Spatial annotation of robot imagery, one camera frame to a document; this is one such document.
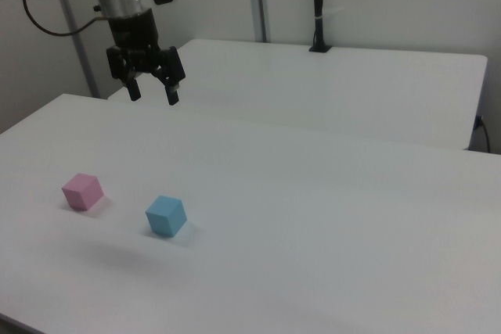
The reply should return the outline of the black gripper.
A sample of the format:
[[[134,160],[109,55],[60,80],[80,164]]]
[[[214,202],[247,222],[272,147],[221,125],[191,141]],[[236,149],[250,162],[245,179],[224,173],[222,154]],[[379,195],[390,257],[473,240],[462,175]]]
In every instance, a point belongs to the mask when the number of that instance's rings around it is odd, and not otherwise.
[[[125,18],[108,20],[114,45],[106,50],[110,72],[127,89],[131,101],[141,98],[136,73],[151,73],[163,85],[168,104],[179,101],[179,83],[186,78],[175,46],[160,49],[151,9]]]

